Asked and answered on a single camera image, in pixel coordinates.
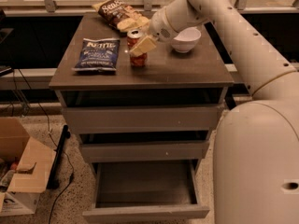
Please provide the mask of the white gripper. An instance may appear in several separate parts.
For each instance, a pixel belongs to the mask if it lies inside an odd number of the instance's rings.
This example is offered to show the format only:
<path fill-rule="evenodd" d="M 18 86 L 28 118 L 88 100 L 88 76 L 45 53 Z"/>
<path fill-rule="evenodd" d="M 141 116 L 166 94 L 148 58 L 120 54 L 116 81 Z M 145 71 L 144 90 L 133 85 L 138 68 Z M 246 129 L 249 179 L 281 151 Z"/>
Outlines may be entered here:
<path fill-rule="evenodd" d="M 180 17 L 178 12 L 170 6 L 163 7 L 153 14 L 150 21 L 146 17 L 137 20 L 127 18 L 117 24 L 121 32 L 128 32 L 146 25 L 149 22 L 150 35 L 143 35 L 129 50 L 133 57 L 141 56 L 157 46 L 159 41 L 167 42 L 173 39 L 180 28 Z"/>

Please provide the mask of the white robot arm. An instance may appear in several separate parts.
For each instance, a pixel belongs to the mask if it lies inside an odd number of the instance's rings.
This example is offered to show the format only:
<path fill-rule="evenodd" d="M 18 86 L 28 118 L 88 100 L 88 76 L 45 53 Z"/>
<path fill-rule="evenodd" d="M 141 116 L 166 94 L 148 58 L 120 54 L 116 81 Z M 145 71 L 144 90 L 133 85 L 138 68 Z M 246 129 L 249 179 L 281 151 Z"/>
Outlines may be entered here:
<path fill-rule="evenodd" d="M 130 53 L 149 52 L 204 20 L 213 23 L 251 96 L 215 134 L 215 224 L 299 224 L 299 72 L 230 0 L 170 3 Z"/>

